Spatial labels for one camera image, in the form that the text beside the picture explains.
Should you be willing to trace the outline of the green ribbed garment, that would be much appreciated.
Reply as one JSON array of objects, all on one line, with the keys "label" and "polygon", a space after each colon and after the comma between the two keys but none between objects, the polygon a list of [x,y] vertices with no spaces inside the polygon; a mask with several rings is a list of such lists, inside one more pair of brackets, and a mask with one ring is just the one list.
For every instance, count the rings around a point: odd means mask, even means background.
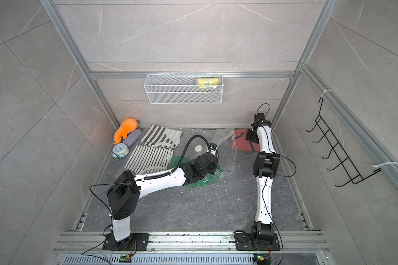
[{"label": "green ribbed garment", "polygon": [[[180,160],[180,156],[173,156],[170,160],[168,169],[174,168],[176,166],[176,164],[179,162]],[[190,189],[194,189],[194,188],[199,188],[199,187],[204,187],[204,186],[208,186],[211,184],[215,184],[217,183],[221,178],[223,177],[223,171],[222,171],[222,167],[218,166],[216,172],[214,174],[207,174],[204,176],[203,179],[199,180],[196,183],[193,184],[188,184],[185,186],[185,188],[190,188]]]}]

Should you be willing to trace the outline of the striped tank top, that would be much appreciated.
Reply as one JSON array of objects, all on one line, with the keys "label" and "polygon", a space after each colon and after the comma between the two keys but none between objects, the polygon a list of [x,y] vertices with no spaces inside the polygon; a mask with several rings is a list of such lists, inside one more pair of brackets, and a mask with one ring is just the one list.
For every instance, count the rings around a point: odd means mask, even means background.
[{"label": "striped tank top", "polygon": [[152,125],[140,143],[153,148],[174,149],[180,144],[182,131]]}]

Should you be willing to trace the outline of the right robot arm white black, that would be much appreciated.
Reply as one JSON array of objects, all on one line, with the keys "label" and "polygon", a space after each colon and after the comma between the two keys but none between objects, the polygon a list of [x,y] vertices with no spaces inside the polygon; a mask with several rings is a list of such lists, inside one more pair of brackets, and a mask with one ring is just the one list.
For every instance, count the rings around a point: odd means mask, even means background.
[{"label": "right robot arm white black", "polygon": [[263,113],[256,113],[252,128],[248,130],[246,140],[259,144],[259,152],[253,164],[256,177],[258,198],[254,224],[251,228],[251,242],[254,247],[273,244],[276,238],[275,223],[272,217],[272,185],[280,162],[272,141],[271,122]]}]

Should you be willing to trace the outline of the clear plastic vacuum bag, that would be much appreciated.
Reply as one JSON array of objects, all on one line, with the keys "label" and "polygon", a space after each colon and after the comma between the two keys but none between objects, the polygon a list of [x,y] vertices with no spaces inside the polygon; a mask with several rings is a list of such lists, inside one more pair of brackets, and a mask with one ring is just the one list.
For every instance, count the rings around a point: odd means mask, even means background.
[{"label": "clear plastic vacuum bag", "polygon": [[[231,149],[231,140],[234,140],[234,129],[233,128],[224,128],[224,129],[191,129],[184,128],[180,129],[182,131],[182,135],[180,138],[180,144],[172,149],[174,151],[173,156],[180,156],[188,143],[189,139],[194,135],[202,135],[209,143],[215,143],[217,145],[218,150],[218,166],[222,167],[223,177],[215,184],[227,179],[227,177],[231,176],[235,172],[235,164],[236,164],[236,153],[237,150]],[[136,148],[130,148],[131,155]]]}]

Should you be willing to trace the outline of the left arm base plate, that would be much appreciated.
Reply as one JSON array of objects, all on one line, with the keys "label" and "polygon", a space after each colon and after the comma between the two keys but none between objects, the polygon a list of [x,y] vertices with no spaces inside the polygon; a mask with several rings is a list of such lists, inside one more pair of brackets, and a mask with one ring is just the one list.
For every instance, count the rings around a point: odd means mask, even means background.
[{"label": "left arm base plate", "polygon": [[146,251],[150,234],[131,233],[121,241],[116,241],[113,232],[106,235],[102,249],[106,251]]}]

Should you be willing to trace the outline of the red garment with dark trim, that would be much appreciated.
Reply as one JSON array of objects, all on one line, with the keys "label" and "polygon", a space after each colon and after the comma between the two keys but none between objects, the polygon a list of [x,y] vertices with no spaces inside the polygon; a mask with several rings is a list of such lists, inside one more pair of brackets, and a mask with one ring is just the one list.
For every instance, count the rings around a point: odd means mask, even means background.
[{"label": "red garment with dark trim", "polygon": [[247,129],[237,129],[234,131],[234,140],[231,140],[231,149],[240,151],[260,151],[259,144],[246,140]]}]

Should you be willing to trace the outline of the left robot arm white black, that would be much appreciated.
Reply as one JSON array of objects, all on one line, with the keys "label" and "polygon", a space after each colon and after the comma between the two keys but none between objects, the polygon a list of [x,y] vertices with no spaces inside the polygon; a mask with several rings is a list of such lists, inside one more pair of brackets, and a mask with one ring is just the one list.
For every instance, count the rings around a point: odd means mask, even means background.
[{"label": "left robot arm white black", "polygon": [[214,174],[217,168],[218,158],[207,152],[158,173],[142,175],[123,172],[107,191],[114,240],[120,242],[131,237],[130,216],[135,212],[140,198],[167,188],[197,183],[207,174]]}]

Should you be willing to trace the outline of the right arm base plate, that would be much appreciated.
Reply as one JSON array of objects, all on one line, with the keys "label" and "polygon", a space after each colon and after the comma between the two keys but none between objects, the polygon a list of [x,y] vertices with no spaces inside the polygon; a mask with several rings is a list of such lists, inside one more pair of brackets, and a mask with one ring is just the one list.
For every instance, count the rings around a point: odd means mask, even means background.
[{"label": "right arm base plate", "polygon": [[233,233],[237,251],[280,251],[280,241],[277,234],[265,240],[253,238],[251,233],[235,231]]}]

